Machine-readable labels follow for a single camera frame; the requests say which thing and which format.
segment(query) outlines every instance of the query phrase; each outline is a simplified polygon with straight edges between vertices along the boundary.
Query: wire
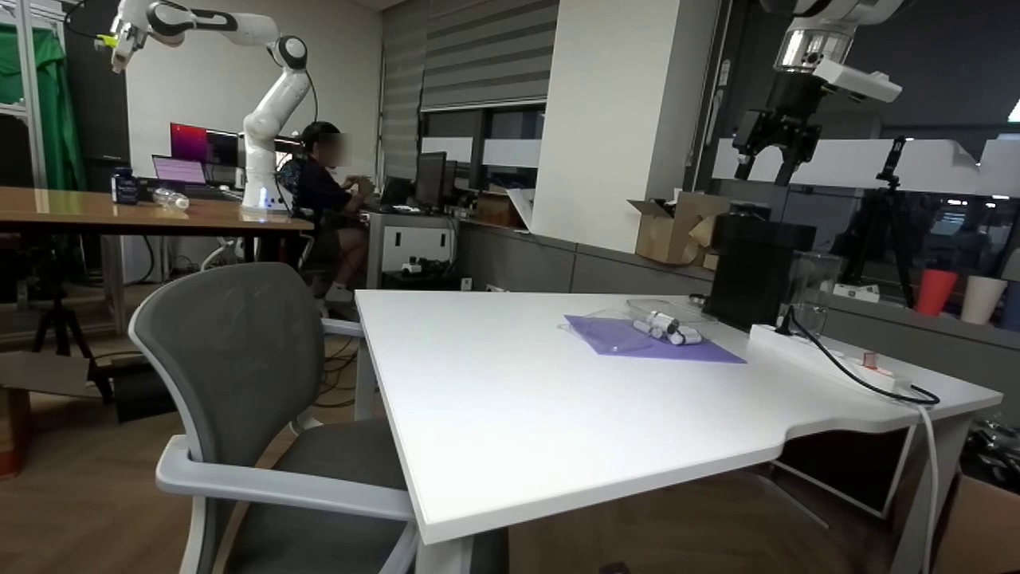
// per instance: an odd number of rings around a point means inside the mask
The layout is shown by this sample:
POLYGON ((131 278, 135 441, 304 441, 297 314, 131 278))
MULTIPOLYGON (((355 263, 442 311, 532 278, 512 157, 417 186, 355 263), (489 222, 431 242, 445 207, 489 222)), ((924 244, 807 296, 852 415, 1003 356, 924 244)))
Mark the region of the wire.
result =
POLYGON ((924 532, 924 564, 922 571, 932 574, 932 560, 934 560, 934 523, 936 523, 936 449, 934 449, 934 423, 932 423, 932 415, 929 409, 919 409, 922 412, 922 419, 924 419, 924 433, 929 433, 929 466, 932 466, 932 496, 929 496, 929 532, 924 532))
POLYGON ((912 404, 919 404, 919 415, 922 415, 924 433, 929 433, 929 466, 932 466, 932 496, 929 496, 929 532, 924 532, 924 564, 922 564, 922 571, 932 574, 932 560, 934 560, 934 553, 932 553, 932 551, 934 551, 934 525, 936 525, 936 482, 941 482, 941 474, 936 474, 934 423, 932 423, 929 409, 936 404, 941 397, 936 397, 934 393, 922 390, 922 385, 907 385, 907 390, 919 393, 922 397, 919 397, 919 394, 900 394, 900 393, 885 393, 885 390, 871 385, 866 380, 853 377, 837 356, 833 356, 828 348, 827 348, 813 330, 807 330, 807 328, 799 326, 799 318, 796 318, 793 308, 786 308, 786 318, 807 334, 807 340, 813 340, 813 343, 817 343, 846 377, 852 377, 856 385, 864 385, 864 390, 871 390, 871 393, 879 393, 879 394, 890 394, 890 397, 896 397, 896 402, 912 402, 912 404))
POLYGON ((802 330, 807 340, 813 340, 813 343, 828 356, 828 362, 834 362, 834 367, 837 367, 846 377, 852 377, 856 385, 864 385, 864 390, 871 390, 871 393, 876 393, 876 394, 885 394, 885 397, 894 397, 894 402, 912 402, 912 404, 936 404, 936 402, 941 402, 932 390, 914 385, 914 382, 912 382, 907 390, 919 393, 919 394, 900 394, 900 393, 885 393, 885 390, 862 380, 862 377, 856 377, 853 371, 847 371, 837 356, 833 356, 833 350, 828 350, 813 330, 802 328, 802 322, 796 318, 793 305, 786 308, 786 318, 802 330))
POLYGON ((328 372, 328 382, 318 390, 317 409, 346 409, 346 404, 355 404, 355 397, 321 402, 321 394, 340 390, 345 372, 346 372, 346 367, 351 367, 355 356, 358 356, 358 353, 346 353, 346 350, 351 350, 351 343, 345 343, 345 348, 338 348, 338 350, 332 350, 332 353, 324 356, 324 362, 338 362, 338 367, 328 367, 328 371, 324 371, 324 372, 328 372))
POLYGON ((332 353, 324 353, 324 362, 345 356, 351 350, 351 340, 345 340, 340 348, 336 348, 332 353))
POLYGON ((317 77, 307 69, 310 77, 310 92, 311 92, 311 120, 318 120, 318 88, 317 88, 317 77))
POLYGON ((144 353, 140 353, 140 350, 110 350, 110 353, 93 353, 93 361, 117 361, 117 356, 138 356, 138 361, 144 361, 144 353))
POLYGON ((150 239, 150 237, 140 237, 140 242, 148 244, 150 269, 148 269, 148 273, 144 273, 138 284, 150 284, 154 273, 155 273, 155 247, 154 247, 154 239, 150 239))

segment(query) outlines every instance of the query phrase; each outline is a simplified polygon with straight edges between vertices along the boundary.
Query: mesh chair back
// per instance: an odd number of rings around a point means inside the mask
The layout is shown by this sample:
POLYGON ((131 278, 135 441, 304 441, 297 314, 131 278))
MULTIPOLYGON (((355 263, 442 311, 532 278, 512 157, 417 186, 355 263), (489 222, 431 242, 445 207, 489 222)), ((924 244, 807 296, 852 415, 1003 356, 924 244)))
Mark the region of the mesh chair back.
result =
POLYGON ((196 459, 253 466, 321 382, 318 311, 288 263, 173 280, 129 330, 173 393, 196 459))

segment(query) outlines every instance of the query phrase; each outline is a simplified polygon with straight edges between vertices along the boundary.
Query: purple paper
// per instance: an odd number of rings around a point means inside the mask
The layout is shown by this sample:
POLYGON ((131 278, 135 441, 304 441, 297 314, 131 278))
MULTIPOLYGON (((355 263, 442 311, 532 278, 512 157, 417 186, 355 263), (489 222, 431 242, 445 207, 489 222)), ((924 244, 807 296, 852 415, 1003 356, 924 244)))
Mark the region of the purple paper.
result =
POLYGON ((699 343, 677 348, 669 340, 637 330, 627 318, 569 314, 569 322, 597 353, 743 362, 743 356, 724 350, 707 338, 699 343))

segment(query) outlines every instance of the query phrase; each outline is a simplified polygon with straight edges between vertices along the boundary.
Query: computer screen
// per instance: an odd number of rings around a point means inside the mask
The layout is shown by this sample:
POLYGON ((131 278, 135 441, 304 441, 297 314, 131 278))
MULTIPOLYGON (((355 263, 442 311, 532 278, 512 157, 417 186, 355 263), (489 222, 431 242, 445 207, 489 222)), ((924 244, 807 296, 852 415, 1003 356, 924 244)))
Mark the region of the computer screen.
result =
POLYGON ((204 163, 207 149, 207 128, 169 120, 169 157, 204 163))
POLYGON ((436 212, 445 193, 445 153, 417 153, 416 207, 436 212))
POLYGON ((161 182, 199 182, 204 186, 204 164, 179 157, 154 157, 154 173, 161 182))
POLYGON ((207 164, 243 164, 239 157, 243 157, 243 140, 239 135, 219 135, 219 130, 207 130, 207 157, 204 163, 207 164))

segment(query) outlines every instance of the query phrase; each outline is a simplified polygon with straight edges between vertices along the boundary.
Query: cardboard box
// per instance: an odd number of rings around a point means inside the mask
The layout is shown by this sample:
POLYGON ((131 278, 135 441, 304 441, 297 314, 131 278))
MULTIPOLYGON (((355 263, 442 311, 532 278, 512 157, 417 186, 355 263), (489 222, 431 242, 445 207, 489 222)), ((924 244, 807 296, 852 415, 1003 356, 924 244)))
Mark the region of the cardboard box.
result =
POLYGON ((936 548, 936 574, 1020 571, 1020 493, 962 474, 936 548))
POLYGON ((711 226, 714 216, 727 212, 729 205, 716 193, 688 190, 669 207, 664 199, 632 199, 642 210, 635 255, 661 263, 692 263, 707 247, 701 239, 692 239, 692 228, 701 222, 711 226))
POLYGON ((471 199, 471 219, 484 219, 492 226, 522 228, 518 207, 509 205, 507 190, 495 188, 471 199))

